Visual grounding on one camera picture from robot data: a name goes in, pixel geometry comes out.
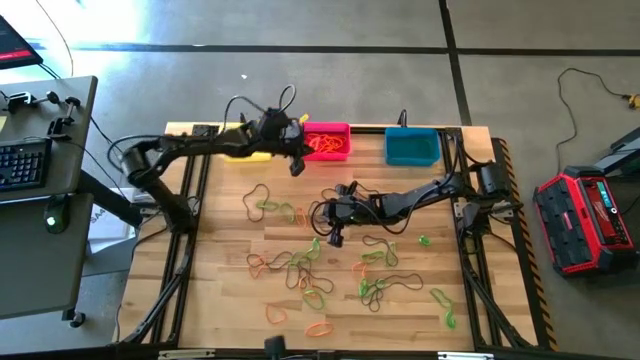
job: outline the blue bin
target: blue bin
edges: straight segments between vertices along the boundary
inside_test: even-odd
[[[429,128],[387,128],[384,156],[389,165],[431,166],[440,160],[438,132]]]

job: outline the wooden tabletop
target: wooden tabletop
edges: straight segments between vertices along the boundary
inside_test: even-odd
[[[166,132],[190,133],[193,125],[169,123]],[[486,127],[463,127],[462,131],[471,156],[479,161],[493,158]],[[285,286],[285,271],[264,271],[258,279],[253,279],[248,272],[248,254],[260,254],[271,260],[282,251],[306,251],[317,236],[309,227],[290,224],[286,214],[280,212],[267,212],[264,220],[257,223],[247,220],[242,197],[258,183],[269,187],[270,200],[288,202],[306,212],[312,201],[322,200],[322,189],[333,188],[338,183],[358,180],[380,192],[404,192],[445,174],[442,160],[427,168],[386,165],[383,140],[384,137],[378,135],[352,135],[352,154],[347,161],[308,161],[306,170],[295,178],[289,174],[289,161],[280,157],[263,163],[228,163],[220,156],[213,157],[180,347],[261,349],[265,338],[282,334],[289,349],[473,349],[448,201],[416,211],[407,230],[399,236],[390,235],[379,226],[352,226],[343,232],[345,243],[341,249],[329,246],[322,239],[321,255],[313,262],[312,270],[315,276],[335,283],[335,290],[325,296],[326,307],[322,310],[310,308],[303,302],[300,290]],[[163,176],[174,192],[179,191],[185,162],[184,158],[174,161]],[[248,202],[254,204],[262,198],[264,189]],[[251,206],[251,215],[259,215],[254,206]],[[497,222],[491,225],[496,234],[513,241],[507,225]],[[163,226],[164,220],[154,219],[144,226],[141,237]],[[358,298],[361,278],[352,273],[351,266],[359,261],[362,253],[383,249],[365,246],[361,241],[364,235],[396,242],[399,258],[393,268],[380,262],[368,267],[369,281],[391,274],[417,273],[424,287],[419,291],[402,286],[386,289],[380,311],[376,313],[363,306]],[[431,240],[430,246],[418,243],[421,235]],[[119,317],[123,337],[134,329],[158,296],[169,238],[168,233],[162,234],[136,251]],[[517,255],[492,236],[485,236],[484,244],[496,302],[520,334],[535,343]],[[417,284],[416,278],[410,282]],[[445,310],[430,295],[432,288],[441,289],[453,300],[455,329],[446,326]],[[482,332],[488,339],[486,313],[481,301],[477,302]],[[266,305],[284,309],[287,320],[270,324],[265,316]],[[170,328],[172,314],[172,310],[167,313],[165,332]],[[321,321],[333,324],[332,334],[305,336],[305,328]]]

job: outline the gray floor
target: gray floor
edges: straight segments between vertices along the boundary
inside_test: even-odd
[[[42,3],[72,43],[445,45],[436,0]],[[640,3],[634,0],[450,0],[449,8],[460,47],[640,49]],[[69,74],[59,39],[32,2],[9,7],[0,1],[0,13],[25,37],[47,40],[46,63]],[[78,20],[62,21],[74,15]],[[236,93],[274,104],[289,82],[299,91],[292,111],[309,112],[317,121],[392,123],[407,108],[410,123],[460,123],[444,55],[74,51],[73,57],[76,75],[100,79],[94,116],[114,138],[158,133],[167,121],[219,120]],[[462,56],[460,63],[473,124],[487,125],[494,136],[509,141],[523,194],[554,174],[553,145],[571,134],[557,96],[556,78],[564,68],[598,72],[614,91],[640,89],[637,57]],[[0,72],[0,83],[45,78],[37,68]],[[578,137],[562,149],[563,164],[593,162],[637,126],[640,112],[628,110],[594,79],[568,74],[563,84],[579,127]],[[234,111],[241,110],[251,114],[241,105]],[[88,148],[104,162],[105,143],[95,131]],[[107,181],[90,160],[84,166]],[[636,191],[627,186],[620,202]],[[640,358],[640,277],[631,274],[622,282],[559,278],[528,200],[525,210],[560,348]],[[631,219],[637,215],[640,211],[630,213]],[[68,329],[57,313],[0,321],[0,353],[108,343],[124,279],[119,273],[83,280],[78,308],[89,320],[80,329]],[[34,341],[34,332],[42,340]]]

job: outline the red battery pack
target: red battery pack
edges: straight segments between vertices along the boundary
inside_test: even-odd
[[[561,275],[637,267],[639,254],[600,169],[569,166],[537,187],[533,200]]]

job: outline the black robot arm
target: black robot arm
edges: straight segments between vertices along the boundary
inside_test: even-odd
[[[152,164],[149,151],[160,153]],[[291,159],[289,170],[298,176],[304,170],[303,156],[313,152],[304,144],[303,126],[279,109],[269,108],[260,121],[252,120],[217,134],[160,136],[126,149],[120,164],[131,185],[146,191],[161,208],[171,232],[184,233],[194,226],[194,216],[184,196],[173,194],[160,176],[182,156],[225,154],[248,157],[254,152],[282,155]]]
[[[470,167],[469,171],[477,174],[478,191],[467,187],[463,174],[460,173],[448,174],[444,179],[402,194],[370,194],[367,198],[358,196],[356,181],[349,186],[338,185],[335,190],[340,197],[319,203],[311,214],[312,225],[318,234],[329,236],[327,240],[329,244],[341,247],[344,239],[341,232],[345,226],[380,225],[388,232],[398,235],[407,227],[414,210],[442,200],[464,197],[471,203],[471,206],[465,209],[465,226],[471,226],[478,213],[490,212],[493,205],[504,200],[509,192],[497,164],[477,164]],[[331,226],[330,232],[323,233],[313,223],[321,206],[323,207],[321,215]],[[388,227],[405,219],[407,222],[400,230]]]

